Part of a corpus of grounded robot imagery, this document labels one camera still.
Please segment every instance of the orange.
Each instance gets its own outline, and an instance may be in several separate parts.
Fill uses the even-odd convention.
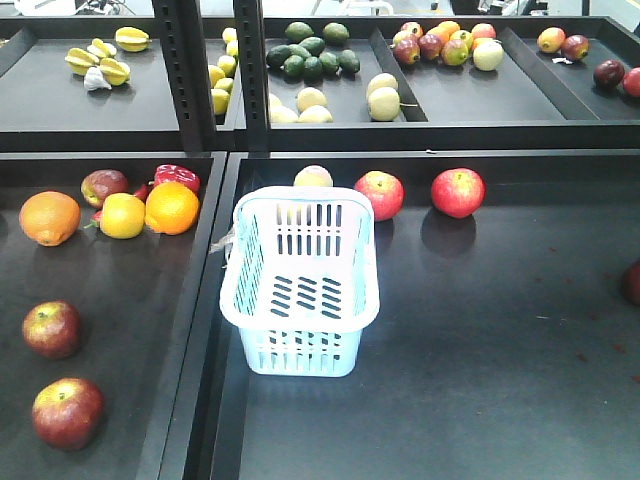
[[[447,32],[446,29],[444,28],[440,28],[440,27],[433,27],[431,29],[429,29],[427,31],[427,33],[431,33],[433,35],[436,35],[438,37],[440,37],[440,40],[442,40],[442,45],[444,45],[445,43],[447,43],[449,41],[449,33]]]
[[[69,195],[48,190],[28,198],[19,219],[27,237],[45,247],[55,247],[78,229],[80,205]]]
[[[448,37],[450,38],[453,32],[460,30],[460,24],[458,24],[458,22],[455,22],[453,20],[445,20],[444,22],[440,22],[436,26],[436,28],[441,28],[444,31],[446,31]]]
[[[147,197],[144,223],[156,233],[178,235],[196,222],[200,201],[195,193],[179,182],[153,187]]]
[[[144,228],[145,205],[128,193],[112,193],[104,200],[100,230],[111,238],[137,237]]]

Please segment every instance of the pear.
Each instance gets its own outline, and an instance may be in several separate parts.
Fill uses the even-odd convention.
[[[391,122],[400,114],[400,95],[392,87],[380,87],[371,92],[367,106],[371,118]]]

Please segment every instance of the red fruit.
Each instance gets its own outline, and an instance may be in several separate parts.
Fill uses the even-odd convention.
[[[378,170],[367,172],[358,179],[353,188],[369,199],[376,222],[389,220],[402,208],[404,187],[402,182],[390,173]]]
[[[47,358],[65,358],[75,353],[80,347],[81,333],[80,314],[65,300],[36,305],[22,321],[24,341]]]
[[[640,67],[632,68],[622,78],[622,88],[632,97],[640,97]]]
[[[433,33],[426,33],[418,39],[420,56],[425,60],[433,60],[440,55],[443,45],[442,39]]]
[[[418,42],[412,38],[400,40],[393,47],[393,56],[402,65],[413,65],[420,60],[420,47]]]
[[[571,35],[562,42],[560,51],[567,60],[582,60],[589,53],[589,39],[584,35]]]
[[[624,77],[624,65],[619,60],[605,60],[593,71],[593,81],[599,88],[614,88]]]
[[[62,450],[80,450],[93,438],[104,413],[104,397],[93,382],[62,378],[36,396],[31,419],[37,435]]]
[[[440,173],[431,184],[433,205],[453,218],[475,212],[486,194],[484,180],[468,168],[454,168]]]

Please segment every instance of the dark surface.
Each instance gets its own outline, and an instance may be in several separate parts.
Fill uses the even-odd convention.
[[[637,478],[640,324],[618,291],[639,254],[637,154],[245,161],[236,199],[310,163],[340,186],[389,171],[407,197],[376,225],[381,308],[350,375],[250,373],[234,330],[215,478]],[[429,185],[462,165],[488,193],[453,220]]]
[[[613,90],[596,88],[593,82],[593,71],[605,60],[620,60],[628,72],[636,65],[626,64],[620,53],[615,48],[611,49],[607,44],[597,38],[589,39],[589,53],[579,62],[571,65],[553,63],[554,57],[561,54],[549,55],[538,50],[536,39],[524,39],[525,44],[540,58],[540,61],[556,75],[558,81],[565,84],[580,98],[600,119],[603,120],[638,120],[640,118],[640,99],[627,95],[622,89],[622,84]]]
[[[267,39],[267,51],[276,45],[286,44],[285,38]],[[282,100],[282,104],[299,113],[296,108],[296,95],[305,87],[315,87],[327,97],[327,108],[333,116],[334,123],[371,122],[367,110],[366,91],[369,81],[382,72],[368,40],[350,39],[343,48],[328,45],[326,51],[336,55],[344,49],[353,50],[360,59],[360,71],[354,75],[345,74],[341,70],[332,77],[323,76],[318,82],[308,83],[302,78],[290,79],[284,72],[267,68],[269,92]],[[404,122],[404,114],[400,114],[396,122]]]
[[[176,236],[158,235],[145,229],[134,239],[110,239],[96,229],[82,228],[94,210],[85,205],[79,185],[84,175],[93,169],[119,168],[128,176],[133,191],[134,186],[137,188],[153,178],[157,165],[173,161],[194,169],[201,176],[202,200],[212,160],[140,155],[111,159],[68,155],[45,161],[23,156],[2,160],[2,477],[151,478],[152,472],[160,469],[159,462],[164,456],[173,458],[176,464],[179,460],[175,452],[164,452],[163,444],[194,308],[193,303],[185,305],[184,299],[197,292],[198,270],[202,265],[193,262],[202,258],[208,249],[210,224],[204,223],[200,228],[194,227]],[[37,245],[24,235],[18,222],[23,202],[46,189],[68,193],[82,208],[81,227],[58,247]],[[200,218],[210,221],[210,210],[215,203],[203,201],[202,205]],[[196,243],[195,239],[202,237],[201,229],[206,235]],[[33,306],[58,298],[78,308],[85,333],[78,353],[52,361],[38,356],[24,344],[21,324]],[[167,371],[172,372],[169,378]],[[54,450],[42,443],[33,431],[30,418],[37,393],[66,376],[93,380],[106,399],[105,420],[97,436],[86,449],[74,453]],[[191,395],[197,396],[197,390]],[[169,400],[168,410],[163,405],[165,400]],[[189,427],[190,422],[186,418],[185,421]],[[152,423],[151,431],[160,434],[147,439]],[[147,442],[155,442],[155,447]],[[158,463],[149,463],[147,468],[138,471],[143,446],[147,457]]]
[[[131,80],[112,90],[87,92],[84,78],[64,61],[88,40],[39,40],[0,78],[3,131],[177,130],[178,124],[159,44],[143,52],[118,50]]]

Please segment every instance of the floor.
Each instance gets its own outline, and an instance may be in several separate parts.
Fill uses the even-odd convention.
[[[122,0],[136,15],[153,15],[151,0]],[[395,15],[400,16],[451,16],[453,10],[449,0],[386,0],[392,5]],[[438,8],[431,10],[431,4]],[[557,15],[580,15],[581,0],[549,0],[549,11]],[[201,0],[203,15],[233,15],[233,0]],[[312,14],[322,16],[339,15],[340,0],[262,0],[262,10],[269,17],[296,17]],[[368,15],[368,8],[355,8],[350,15]],[[11,0],[0,0],[0,17],[16,15]],[[591,0],[591,15],[611,16],[622,26],[633,31],[640,23],[640,0]]]

